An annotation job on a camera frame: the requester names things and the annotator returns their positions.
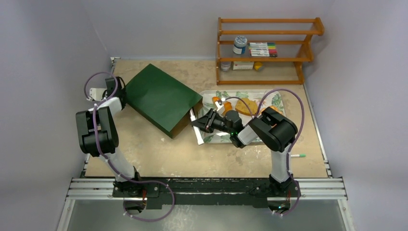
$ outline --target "orange object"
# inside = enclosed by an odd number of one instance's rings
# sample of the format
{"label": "orange object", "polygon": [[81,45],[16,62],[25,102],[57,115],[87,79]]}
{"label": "orange object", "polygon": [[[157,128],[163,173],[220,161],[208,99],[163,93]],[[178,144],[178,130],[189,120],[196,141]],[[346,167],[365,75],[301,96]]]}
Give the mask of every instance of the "orange object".
{"label": "orange object", "polygon": [[227,113],[227,111],[232,110],[232,104],[230,102],[225,102],[224,103],[224,112],[222,113],[223,116],[225,116],[225,113]]}
{"label": "orange object", "polygon": [[218,100],[221,100],[219,97],[213,97],[213,103],[216,103]]}

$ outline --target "blue jar lid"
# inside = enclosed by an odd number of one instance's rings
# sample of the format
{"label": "blue jar lid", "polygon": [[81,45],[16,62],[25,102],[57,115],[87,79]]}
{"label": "blue jar lid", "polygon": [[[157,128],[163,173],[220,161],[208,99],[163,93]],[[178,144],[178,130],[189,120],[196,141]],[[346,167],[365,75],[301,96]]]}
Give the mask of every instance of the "blue jar lid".
{"label": "blue jar lid", "polygon": [[235,38],[235,43],[240,44],[240,45],[246,45],[248,40],[244,36],[237,36]]}

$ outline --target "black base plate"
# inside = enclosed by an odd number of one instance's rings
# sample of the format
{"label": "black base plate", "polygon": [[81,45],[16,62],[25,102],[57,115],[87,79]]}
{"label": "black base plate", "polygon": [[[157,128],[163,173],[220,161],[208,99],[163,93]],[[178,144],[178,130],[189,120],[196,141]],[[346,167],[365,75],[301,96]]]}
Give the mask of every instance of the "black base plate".
{"label": "black base plate", "polygon": [[[267,208],[267,198],[287,198],[289,191],[296,195],[295,184],[287,182],[284,189],[271,187],[269,178],[160,178],[144,177],[142,180],[157,180],[168,184],[175,194],[177,205],[252,205]],[[147,209],[161,209],[170,205],[172,197],[161,184],[144,184],[147,191]],[[113,192],[113,197],[142,197],[141,191]],[[277,202],[280,205],[286,200]]]}

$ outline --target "wooden shelf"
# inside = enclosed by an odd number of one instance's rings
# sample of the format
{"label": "wooden shelf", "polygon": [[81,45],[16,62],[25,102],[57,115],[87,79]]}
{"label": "wooden shelf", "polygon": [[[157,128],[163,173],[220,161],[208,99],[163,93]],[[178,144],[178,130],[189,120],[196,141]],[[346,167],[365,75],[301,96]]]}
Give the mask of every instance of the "wooden shelf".
{"label": "wooden shelf", "polygon": [[[246,23],[308,23],[312,24],[310,30],[225,30],[223,23],[246,24]],[[217,33],[217,59],[216,72],[217,84],[303,84],[304,76],[302,71],[302,62],[312,62],[314,55],[310,45],[313,35],[323,35],[324,26],[320,18],[315,19],[223,19],[218,18]],[[233,45],[233,40],[221,40],[222,35],[305,35],[304,40],[249,40],[248,42],[275,42],[277,47],[280,45],[299,45],[297,54],[293,57],[251,57],[246,55],[225,55],[221,52],[221,45]],[[220,63],[221,62],[293,62],[298,76],[297,80],[221,80]]]}
{"label": "wooden shelf", "polygon": [[219,73],[219,81],[230,84],[268,84],[268,81],[276,81],[280,84],[290,84],[299,81],[297,71],[293,63],[290,62],[268,62],[264,63],[264,69],[260,72],[255,70],[229,70]]}

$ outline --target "food tray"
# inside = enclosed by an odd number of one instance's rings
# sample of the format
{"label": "food tray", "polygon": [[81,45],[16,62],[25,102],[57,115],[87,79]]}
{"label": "food tray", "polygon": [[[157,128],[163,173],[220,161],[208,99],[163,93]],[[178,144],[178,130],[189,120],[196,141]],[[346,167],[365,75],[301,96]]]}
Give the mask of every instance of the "food tray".
{"label": "food tray", "polygon": [[[229,96],[236,96],[239,98],[248,98],[249,100],[256,101],[256,104],[259,105],[262,97],[270,90],[205,90],[200,93],[200,95],[203,96],[203,107],[201,110],[198,112],[198,117],[202,117],[205,115],[205,113],[210,110],[210,108],[215,109],[215,105],[213,104],[212,98],[217,96],[219,98],[227,98]],[[235,110],[235,105],[237,104],[237,99],[229,99],[229,102],[232,104],[232,109]],[[270,94],[264,102],[262,103],[263,108],[267,108],[269,106],[275,106],[280,110],[280,112],[285,115],[285,110],[283,107],[283,102],[282,102],[282,97],[279,92],[274,92]],[[247,124],[250,120],[251,117],[243,114],[239,114],[242,123],[245,125]],[[230,135],[221,132],[219,130],[214,130],[213,133],[205,133],[201,132],[201,137],[203,138],[205,143],[231,143],[230,141]],[[256,138],[253,142],[261,142],[259,138]]]}

